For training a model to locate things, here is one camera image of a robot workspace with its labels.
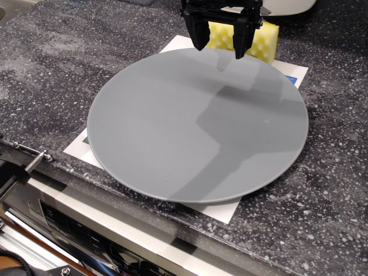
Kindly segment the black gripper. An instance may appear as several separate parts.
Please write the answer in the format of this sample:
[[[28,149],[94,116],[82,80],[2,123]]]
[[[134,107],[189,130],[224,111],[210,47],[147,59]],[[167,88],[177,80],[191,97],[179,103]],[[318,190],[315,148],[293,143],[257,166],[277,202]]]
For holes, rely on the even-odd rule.
[[[181,1],[181,17],[194,47],[201,51],[209,42],[208,22],[233,25],[233,47],[236,59],[252,47],[255,29],[262,25],[262,1]]]

